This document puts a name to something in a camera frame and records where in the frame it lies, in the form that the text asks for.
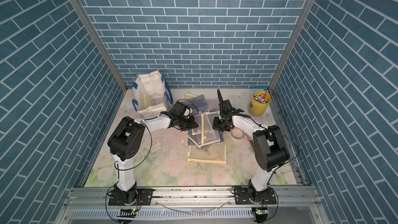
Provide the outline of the yellow trim mesh pouch top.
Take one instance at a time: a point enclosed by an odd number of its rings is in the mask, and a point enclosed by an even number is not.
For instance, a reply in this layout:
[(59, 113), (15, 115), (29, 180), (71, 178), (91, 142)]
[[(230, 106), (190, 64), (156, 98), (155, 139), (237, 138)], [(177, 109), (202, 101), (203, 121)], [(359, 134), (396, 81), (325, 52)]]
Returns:
[(198, 127), (188, 131), (188, 139), (198, 148), (221, 142), (220, 133), (213, 129), (213, 120), (217, 112), (205, 112), (195, 116)]

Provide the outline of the yellow trim mesh pouch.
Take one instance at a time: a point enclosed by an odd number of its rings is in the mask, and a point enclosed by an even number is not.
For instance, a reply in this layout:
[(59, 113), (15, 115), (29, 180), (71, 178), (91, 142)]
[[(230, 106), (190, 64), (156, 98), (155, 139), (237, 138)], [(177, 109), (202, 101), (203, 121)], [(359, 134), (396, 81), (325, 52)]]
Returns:
[(227, 164), (227, 145), (212, 144), (206, 151), (196, 146), (190, 146), (187, 156), (188, 162)]
[(220, 133), (213, 129), (213, 120), (217, 112), (205, 112), (195, 116), (198, 127), (188, 131), (188, 139), (198, 148), (221, 142)]

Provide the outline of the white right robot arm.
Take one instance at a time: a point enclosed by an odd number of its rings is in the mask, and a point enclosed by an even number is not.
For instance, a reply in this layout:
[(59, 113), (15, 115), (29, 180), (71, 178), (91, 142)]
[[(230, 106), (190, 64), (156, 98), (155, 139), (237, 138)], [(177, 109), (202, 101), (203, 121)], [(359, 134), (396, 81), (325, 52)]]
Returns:
[(238, 128), (252, 138), (258, 168), (249, 181), (248, 191), (251, 194), (267, 192), (272, 175), (290, 159), (284, 135), (278, 126), (265, 126), (256, 122), (244, 114), (242, 109), (234, 108), (229, 100), (223, 100), (222, 96), (219, 95), (218, 100), (219, 117), (214, 118), (213, 129), (230, 132)]

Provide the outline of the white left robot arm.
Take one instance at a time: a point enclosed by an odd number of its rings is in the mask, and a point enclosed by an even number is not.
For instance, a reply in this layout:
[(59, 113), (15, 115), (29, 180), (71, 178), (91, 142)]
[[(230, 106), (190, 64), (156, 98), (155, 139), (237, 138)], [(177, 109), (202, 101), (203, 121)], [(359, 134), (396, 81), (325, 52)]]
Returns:
[(199, 109), (191, 100), (177, 101), (170, 111), (162, 111), (158, 116), (147, 119), (133, 119), (124, 117), (110, 136), (107, 145), (114, 157), (114, 167), (118, 180), (115, 187), (122, 192), (128, 192), (136, 186), (134, 169), (141, 162), (134, 164), (134, 157), (138, 153), (145, 134), (150, 135), (158, 130), (176, 128), (180, 131), (196, 129), (199, 125), (195, 122), (193, 111)]

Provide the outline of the pale purple mesh pouch back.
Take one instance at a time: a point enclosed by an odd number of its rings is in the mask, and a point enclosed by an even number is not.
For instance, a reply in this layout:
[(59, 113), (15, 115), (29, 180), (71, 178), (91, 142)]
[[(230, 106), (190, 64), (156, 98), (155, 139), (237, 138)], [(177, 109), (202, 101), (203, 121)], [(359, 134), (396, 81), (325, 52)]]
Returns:
[(219, 100), (218, 99), (208, 99), (205, 100), (207, 107), (205, 111), (217, 112), (219, 110)]

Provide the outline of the grey blue zipper pouch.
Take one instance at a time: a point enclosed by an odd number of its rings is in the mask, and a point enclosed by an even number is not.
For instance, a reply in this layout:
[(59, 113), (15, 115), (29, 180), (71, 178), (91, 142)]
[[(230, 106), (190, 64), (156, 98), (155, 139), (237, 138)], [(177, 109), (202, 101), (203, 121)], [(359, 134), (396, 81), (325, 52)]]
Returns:
[(195, 96), (191, 99), (183, 99), (182, 102), (192, 109), (193, 114), (204, 111), (208, 108), (203, 95)]

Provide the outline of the yellow trim mesh pouch front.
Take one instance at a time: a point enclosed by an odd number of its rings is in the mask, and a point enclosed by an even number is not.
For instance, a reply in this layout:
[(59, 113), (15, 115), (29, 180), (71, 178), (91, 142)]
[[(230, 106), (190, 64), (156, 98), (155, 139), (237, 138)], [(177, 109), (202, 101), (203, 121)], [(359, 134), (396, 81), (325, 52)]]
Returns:
[(187, 156), (188, 162), (227, 164), (227, 145), (212, 144), (206, 151), (196, 146), (190, 146)]

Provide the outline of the white canvas tote bag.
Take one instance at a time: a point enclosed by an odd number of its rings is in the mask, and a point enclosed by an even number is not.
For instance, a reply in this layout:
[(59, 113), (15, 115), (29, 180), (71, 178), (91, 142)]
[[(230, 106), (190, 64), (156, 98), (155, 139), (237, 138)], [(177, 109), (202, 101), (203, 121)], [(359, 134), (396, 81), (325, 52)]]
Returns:
[(135, 111), (144, 119), (167, 112), (173, 106), (171, 89), (158, 70), (137, 76), (132, 86), (132, 97)]

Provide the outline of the roll of clear tape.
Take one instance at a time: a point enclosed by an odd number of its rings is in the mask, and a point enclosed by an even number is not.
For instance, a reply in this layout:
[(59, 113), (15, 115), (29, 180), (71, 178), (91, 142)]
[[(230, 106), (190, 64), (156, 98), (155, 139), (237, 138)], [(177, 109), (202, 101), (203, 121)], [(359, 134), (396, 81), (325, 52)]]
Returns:
[(231, 134), (231, 136), (232, 136), (234, 139), (237, 139), (237, 140), (243, 139), (243, 138), (246, 136), (245, 133), (244, 133), (244, 131), (242, 131), (242, 130), (239, 129), (239, 128), (234, 128), (234, 129), (232, 129), (231, 132), (230, 132), (230, 134)]

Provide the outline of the striped flag drink can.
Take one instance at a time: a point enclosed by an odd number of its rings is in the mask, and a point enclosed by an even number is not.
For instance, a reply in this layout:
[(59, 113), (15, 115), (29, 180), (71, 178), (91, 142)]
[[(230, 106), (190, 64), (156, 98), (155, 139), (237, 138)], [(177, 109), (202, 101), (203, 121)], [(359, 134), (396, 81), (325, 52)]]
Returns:
[(254, 147), (254, 140), (253, 140), (253, 138), (252, 138), (250, 135), (248, 135), (248, 134), (246, 134), (246, 137), (247, 137), (247, 140), (249, 141), (249, 143), (251, 144), (251, 146)]

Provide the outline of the yellow cup with markers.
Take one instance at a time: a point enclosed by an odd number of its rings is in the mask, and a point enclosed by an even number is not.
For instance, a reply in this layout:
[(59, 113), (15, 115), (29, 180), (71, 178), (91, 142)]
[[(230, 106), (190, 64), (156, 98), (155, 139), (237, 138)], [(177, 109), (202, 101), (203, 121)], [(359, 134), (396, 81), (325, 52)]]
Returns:
[(261, 116), (265, 113), (271, 102), (271, 95), (265, 91), (256, 91), (251, 97), (249, 104), (249, 113), (253, 116)]

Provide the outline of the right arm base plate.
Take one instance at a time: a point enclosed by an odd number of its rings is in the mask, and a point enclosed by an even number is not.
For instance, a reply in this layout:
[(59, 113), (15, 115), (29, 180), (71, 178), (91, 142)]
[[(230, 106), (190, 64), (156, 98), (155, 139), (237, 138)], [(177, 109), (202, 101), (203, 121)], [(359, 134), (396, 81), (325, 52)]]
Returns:
[(234, 196), (236, 205), (249, 204), (276, 204), (276, 195), (272, 188), (263, 191), (256, 191), (252, 186), (233, 186), (230, 192)]

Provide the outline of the aluminium front rail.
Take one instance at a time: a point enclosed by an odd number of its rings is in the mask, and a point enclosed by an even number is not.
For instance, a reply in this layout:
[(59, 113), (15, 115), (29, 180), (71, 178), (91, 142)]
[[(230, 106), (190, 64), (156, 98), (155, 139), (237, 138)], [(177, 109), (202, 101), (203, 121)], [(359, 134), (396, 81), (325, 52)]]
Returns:
[[(204, 187), (138, 187), (143, 192), (141, 201), (143, 207), (218, 207), (226, 203), (232, 206), (264, 206), (264, 207), (293, 207), (293, 206), (320, 206), (321, 201), (313, 186), (288, 185), (273, 186), (270, 196), (263, 200), (250, 200), (242, 193), (233, 194), (230, 186)], [(107, 188), (73, 188), (64, 207), (67, 208), (98, 208), (104, 209), (108, 202)]]

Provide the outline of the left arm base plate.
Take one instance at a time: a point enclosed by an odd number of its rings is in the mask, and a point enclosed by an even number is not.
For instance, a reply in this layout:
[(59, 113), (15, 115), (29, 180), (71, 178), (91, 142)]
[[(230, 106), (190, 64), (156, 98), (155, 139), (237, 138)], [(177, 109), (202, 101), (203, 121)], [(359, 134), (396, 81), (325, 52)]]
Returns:
[(151, 188), (131, 188), (128, 191), (122, 191), (118, 187), (114, 187), (107, 196), (108, 205), (110, 206), (146, 206), (150, 205), (154, 190)]

